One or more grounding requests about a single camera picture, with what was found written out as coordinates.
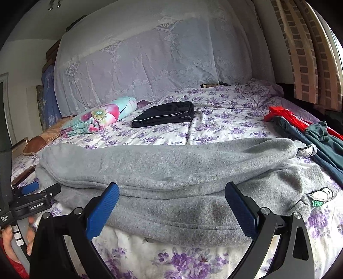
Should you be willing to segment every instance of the purple floral bedsheet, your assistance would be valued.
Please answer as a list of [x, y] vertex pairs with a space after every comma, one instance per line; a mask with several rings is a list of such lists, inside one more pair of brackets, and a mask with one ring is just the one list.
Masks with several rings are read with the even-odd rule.
[[[172, 93], [163, 99], [141, 108], [127, 118], [91, 135], [57, 139], [58, 142], [77, 144], [84, 148], [102, 148], [121, 144], [203, 144], [229, 141], [247, 137], [279, 137], [272, 123], [263, 122], [270, 105], [283, 105], [300, 117], [316, 122], [316, 118], [282, 98], [277, 85], [252, 80], [247, 85], [218, 86], [214, 88], [188, 88]], [[173, 102], [192, 101], [195, 117], [191, 123], [163, 124], [146, 128], [131, 128], [131, 121], [148, 107]], [[13, 162], [13, 177], [30, 165], [37, 164], [39, 153], [32, 157], [20, 156]], [[311, 159], [290, 160], [290, 163], [307, 168], [314, 164]], [[324, 172], [326, 179], [337, 186]], [[37, 180], [33, 173], [23, 184]], [[316, 278], [321, 278], [343, 247], [343, 191], [337, 197], [312, 211], [307, 220]], [[53, 215], [68, 214], [61, 202], [51, 209]], [[226, 279], [247, 250], [249, 243], [236, 247], [179, 247], [155, 242], [142, 236], [105, 226], [101, 235], [93, 239], [97, 250], [118, 279]], [[278, 237], [256, 278], [268, 270], [274, 255]], [[87, 278], [80, 263], [75, 260], [76, 270]]]

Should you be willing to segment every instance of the curtain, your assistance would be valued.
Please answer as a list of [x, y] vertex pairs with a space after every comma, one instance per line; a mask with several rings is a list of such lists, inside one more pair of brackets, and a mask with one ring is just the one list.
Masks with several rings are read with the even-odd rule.
[[303, 0], [271, 0], [292, 65], [294, 96], [319, 110], [342, 111], [341, 80], [330, 41]]

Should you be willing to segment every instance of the folded blanket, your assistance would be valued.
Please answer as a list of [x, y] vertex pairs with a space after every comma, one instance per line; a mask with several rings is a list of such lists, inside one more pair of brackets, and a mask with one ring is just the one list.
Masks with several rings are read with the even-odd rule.
[[192, 102], [173, 102], [148, 108], [132, 120], [132, 127], [148, 127], [166, 123], [191, 122], [194, 118]]
[[99, 105], [75, 116], [61, 128], [62, 137], [92, 134], [113, 124], [137, 108], [133, 97], [121, 97], [107, 104]]
[[286, 138], [92, 150], [59, 144], [42, 151], [36, 174], [43, 188], [60, 183], [55, 198], [70, 208], [84, 207], [116, 182], [120, 198], [108, 224], [130, 234], [190, 247], [230, 246], [249, 239], [225, 200], [229, 181], [260, 207], [283, 215], [298, 211], [304, 220], [312, 196], [336, 196], [317, 165], [285, 162], [303, 146]]

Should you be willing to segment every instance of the red clothing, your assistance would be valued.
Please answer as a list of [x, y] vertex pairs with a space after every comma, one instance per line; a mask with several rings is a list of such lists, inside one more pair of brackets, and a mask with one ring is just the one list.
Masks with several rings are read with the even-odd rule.
[[[284, 109], [283, 107], [269, 107], [270, 113], [264, 117], [264, 121], [271, 121], [274, 116], [283, 116], [292, 126], [298, 128], [302, 133], [311, 125], [311, 122], [304, 121], [295, 116], [291, 111]], [[335, 130], [327, 127], [328, 134], [335, 136], [343, 141], [343, 136], [337, 133]]]
[[[0, 247], [3, 250], [3, 252], [5, 253], [5, 250], [3, 248], [2, 239], [0, 239]], [[21, 264], [16, 263], [15, 261], [12, 261], [7, 255], [6, 255], [6, 257], [8, 258], [8, 260], [10, 261], [11, 265], [16, 270], [16, 272], [18, 272], [18, 274], [20, 275], [21, 278], [29, 279], [29, 275], [26, 273], [25, 268]]]

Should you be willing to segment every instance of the screw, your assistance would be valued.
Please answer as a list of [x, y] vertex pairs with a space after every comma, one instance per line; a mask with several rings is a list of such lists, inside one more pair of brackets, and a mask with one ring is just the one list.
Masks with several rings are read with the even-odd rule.
[[266, 207], [262, 207], [262, 208], [261, 208], [261, 212], [262, 212], [264, 215], [270, 214], [269, 208], [266, 208]]
[[50, 217], [50, 212], [45, 212], [42, 216], [43, 219], [48, 219]]
[[83, 208], [82, 207], [77, 207], [74, 209], [74, 214], [75, 215], [80, 215], [83, 212]]
[[301, 219], [301, 214], [299, 212], [294, 212], [294, 217], [296, 219]]

